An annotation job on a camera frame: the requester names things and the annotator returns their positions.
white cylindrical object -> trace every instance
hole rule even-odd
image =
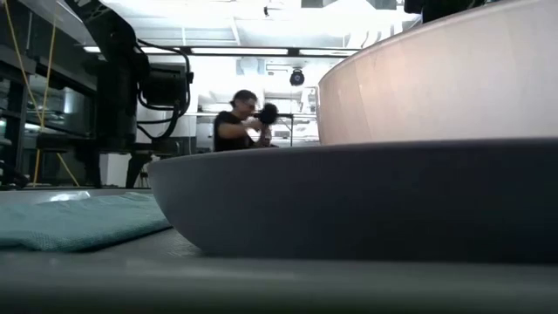
[[[507,0],[345,59],[319,83],[322,144],[557,136],[557,16]]]

microfiber towel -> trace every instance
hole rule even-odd
[[[0,206],[0,249],[75,252],[168,228],[153,196],[138,193]]]

equipment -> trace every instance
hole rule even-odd
[[[88,66],[98,78],[96,134],[91,139],[41,134],[37,139],[37,146],[55,151],[75,148],[78,159],[85,163],[93,185],[100,188],[100,175],[97,173],[101,152],[132,153],[133,156],[137,156],[137,152],[148,155],[176,153],[176,147],[168,145],[165,139],[170,137],[178,118],[188,109],[189,84],[192,83],[194,74],[190,72],[186,53],[137,39],[132,26],[99,0],[65,2],[83,21],[105,58],[104,61],[96,60],[95,66]],[[150,65],[140,45],[180,54],[186,64]],[[151,110],[171,111],[172,117],[136,121],[138,103]],[[161,136],[151,135],[141,127],[141,124],[161,123],[169,124]],[[136,143],[137,130],[145,133],[153,143]]]
[[[290,84],[292,86],[300,86],[304,84],[303,70],[301,69],[293,70],[293,73],[290,75]]]
[[[405,12],[422,14],[423,23],[476,8],[487,0],[406,0]]]
[[[279,110],[271,103],[265,104],[260,112],[258,119],[266,126],[276,123]]]

black stand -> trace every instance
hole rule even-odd
[[[128,171],[126,172],[126,188],[133,188],[141,169],[151,160],[151,154],[132,153],[132,158],[128,161]]]

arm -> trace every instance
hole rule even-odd
[[[244,136],[248,136],[248,132],[246,131],[246,129],[247,127],[244,125],[222,122],[219,124],[217,132],[219,132],[219,136],[221,136],[223,139],[238,139]]]

